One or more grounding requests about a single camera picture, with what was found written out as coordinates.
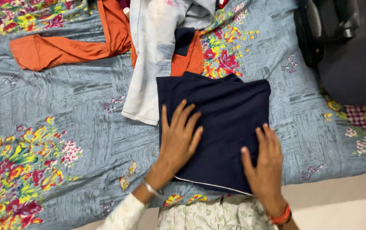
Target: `clothing pile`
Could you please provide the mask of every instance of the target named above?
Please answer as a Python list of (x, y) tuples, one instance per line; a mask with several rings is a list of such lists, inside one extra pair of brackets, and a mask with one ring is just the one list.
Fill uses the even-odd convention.
[[(202, 112), (198, 125), (205, 131), (197, 153), (175, 178), (206, 189), (250, 194), (240, 148), (248, 146), (255, 165), (258, 142), (254, 130), (268, 123), (270, 85), (266, 80), (244, 83), (235, 74), (219, 80), (200, 75), (204, 54), (198, 30), (209, 26), (216, 7), (227, 3), (98, 0), (106, 43), (35, 34), (11, 41), (10, 48), (20, 68), (32, 71), (131, 51), (134, 72), (122, 115), (157, 125), (162, 104), (167, 105), (171, 119), (183, 99), (195, 103)], [(213, 173), (198, 179), (202, 170)]]

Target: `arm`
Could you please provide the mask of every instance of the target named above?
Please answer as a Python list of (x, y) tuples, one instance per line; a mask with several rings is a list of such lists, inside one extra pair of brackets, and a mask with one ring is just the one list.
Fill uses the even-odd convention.
[[(167, 122), (166, 106), (163, 105), (159, 159), (145, 176), (145, 181), (155, 190), (161, 189), (173, 178), (191, 158), (200, 142), (203, 127), (197, 128), (194, 135), (193, 131), (201, 113), (196, 112), (189, 117), (194, 104), (185, 108), (186, 103), (187, 101), (183, 100), (176, 108), (170, 126)], [(104, 224), (97, 230), (136, 229), (153, 195), (144, 184), (140, 184), (109, 214)]]
[[(242, 147), (244, 174), (257, 199), (272, 217), (281, 217), (286, 210), (287, 202), (281, 193), (282, 152), (277, 135), (267, 124), (256, 129), (259, 142), (257, 167), (251, 162), (247, 147)], [(298, 230), (292, 217), (288, 223), (279, 225), (280, 230)]]

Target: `shirt sleeve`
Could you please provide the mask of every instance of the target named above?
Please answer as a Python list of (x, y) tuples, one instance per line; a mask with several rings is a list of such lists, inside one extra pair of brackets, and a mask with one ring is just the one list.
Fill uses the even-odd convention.
[(146, 208), (133, 194), (129, 194), (97, 230), (135, 230)]

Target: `orange wristband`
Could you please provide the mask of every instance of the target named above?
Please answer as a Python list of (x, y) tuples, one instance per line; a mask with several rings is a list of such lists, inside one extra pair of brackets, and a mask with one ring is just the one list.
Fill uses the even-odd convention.
[(291, 216), (291, 210), (289, 209), (289, 204), (286, 205), (285, 213), (282, 217), (270, 217), (273, 224), (283, 224), (289, 220)]

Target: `white piping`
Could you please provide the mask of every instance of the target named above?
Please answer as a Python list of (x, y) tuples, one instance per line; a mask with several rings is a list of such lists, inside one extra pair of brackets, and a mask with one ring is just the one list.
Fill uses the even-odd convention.
[(219, 185), (211, 185), (211, 184), (207, 184), (207, 183), (201, 183), (201, 182), (196, 182), (196, 181), (181, 179), (181, 178), (179, 178), (177, 176), (174, 176), (174, 177), (176, 179), (178, 179), (178, 180), (184, 180), (184, 181), (188, 181), (188, 182), (195, 183), (195, 184), (202, 184), (202, 185), (209, 185), (209, 186), (220, 187), (220, 188), (223, 188), (223, 189), (228, 189), (228, 190), (232, 190), (232, 191), (236, 191), (236, 192), (241, 192), (242, 194), (249, 195), (249, 196), (253, 196), (252, 194), (249, 194), (249, 193), (246, 193), (246, 192), (243, 192), (243, 191), (238, 191), (238, 190), (235, 190), (235, 189), (230, 189), (230, 188), (223, 187), (223, 186), (219, 186)]

